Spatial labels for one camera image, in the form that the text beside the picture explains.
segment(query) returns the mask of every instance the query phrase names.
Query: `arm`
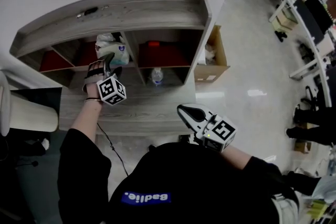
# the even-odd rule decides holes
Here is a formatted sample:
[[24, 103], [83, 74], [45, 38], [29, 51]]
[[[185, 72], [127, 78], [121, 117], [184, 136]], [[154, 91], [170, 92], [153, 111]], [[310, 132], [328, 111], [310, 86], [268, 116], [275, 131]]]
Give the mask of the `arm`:
[[[103, 62], [98, 62], [92, 65], [90, 70], [101, 68], [102, 66]], [[95, 83], [88, 84], [87, 91], [88, 97], [97, 99], [100, 98], [98, 88]], [[102, 102], [92, 100], [86, 101], [71, 128], [82, 132], [94, 142], [96, 139], [97, 122], [101, 108]]]
[[222, 152], [222, 156], [226, 159], [232, 166], [243, 170], [245, 166], [248, 164], [250, 159], [252, 158], [251, 155], [240, 151], [239, 149], [228, 145], [226, 149]]
[[[95, 83], [87, 85], [87, 92], [99, 98]], [[58, 205], [64, 224], [99, 224], [105, 217], [111, 162], [94, 144], [101, 108], [101, 102], [86, 101], [60, 149]]]

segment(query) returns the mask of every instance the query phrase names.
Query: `computer monitor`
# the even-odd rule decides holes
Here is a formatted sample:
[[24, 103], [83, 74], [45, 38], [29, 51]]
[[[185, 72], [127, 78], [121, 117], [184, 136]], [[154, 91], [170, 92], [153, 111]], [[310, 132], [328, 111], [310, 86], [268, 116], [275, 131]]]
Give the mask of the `computer monitor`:
[[296, 10], [304, 21], [304, 24], [306, 25], [310, 35], [314, 37], [314, 43], [317, 45], [324, 39], [324, 34], [322, 33], [319, 24], [315, 20], [315, 17], [312, 15], [309, 8], [302, 0], [296, 0], [294, 7], [296, 7]]
[[328, 11], [320, 0], [306, 0], [305, 5], [313, 15], [323, 34], [333, 25], [333, 21]]

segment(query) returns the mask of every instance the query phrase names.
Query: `black pants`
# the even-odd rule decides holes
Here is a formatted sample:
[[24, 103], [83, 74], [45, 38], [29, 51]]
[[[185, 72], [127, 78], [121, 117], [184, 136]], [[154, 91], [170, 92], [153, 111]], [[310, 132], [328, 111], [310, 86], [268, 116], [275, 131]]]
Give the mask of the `black pants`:
[[332, 127], [334, 115], [335, 109], [333, 108], [325, 108], [318, 111], [298, 109], [295, 113], [295, 119], [298, 122], [308, 122], [319, 125], [319, 127], [311, 129], [294, 127], [287, 130], [287, 135], [290, 138], [313, 141], [322, 145], [335, 144], [336, 137]]
[[284, 180], [289, 186], [307, 196], [311, 196], [313, 194], [320, 179], [321, 177], [313, 178], [306, 175], [296, 174], [294, 172], [289, 172], [287, 176], [284, 176]]

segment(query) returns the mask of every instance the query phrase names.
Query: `blue label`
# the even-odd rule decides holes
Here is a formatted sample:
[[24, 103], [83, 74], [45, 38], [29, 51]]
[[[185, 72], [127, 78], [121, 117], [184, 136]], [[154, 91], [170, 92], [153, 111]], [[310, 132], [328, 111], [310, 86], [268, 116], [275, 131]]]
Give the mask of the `blue label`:
[[129, 205], [167, 204], [171, 202], [171, 194], [170, 193], [146, 194], [146, 193], [132, 193], [126, 191], [122, 195], [121, 201]]

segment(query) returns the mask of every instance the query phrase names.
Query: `wooden shelf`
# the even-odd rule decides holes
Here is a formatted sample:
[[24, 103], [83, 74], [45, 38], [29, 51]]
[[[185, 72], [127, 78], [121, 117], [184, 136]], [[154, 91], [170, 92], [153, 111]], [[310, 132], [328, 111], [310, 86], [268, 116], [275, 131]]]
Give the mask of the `wooden shelf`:
[[203, 30], [204, 17], [200, 6], [187, 1], [143, 1], [120, 3], [113, 8], [98, 9], [93, 14], [71, 16], [51, 23], [26, 35], [16, 57], [65, 41], [100, 33], [141, 29], [198, 29]]
[[73, 65], [68, 63], [65, 59], [63, 59], [55, 51], [50, 50], [44, 53], [39, 71], [48, 72], [48, 71], [68, 69], [72, 67]]
[[190, 67], [191, 62], [184, 56], [181, 44], [149, 47], [139, 46], [139, 68], [154, 67]]
[[75, 62], [76, 67], [88, 66], [94, 61], [97, 61], [97, 54], [95, 49], [96, 42], [88, 42], [81, 44], [78, 58]]
[[[185, 82], [186, 75], [189, 67], [177, 67], [177, 68], [162, 68], [163, 72], [163, 85], [165, 86], [181, 86]], [[149, 87], [155, 87], [151, 80], [152, 69], [141, 69], [144, 77], [146, 78], [145, 84]]]

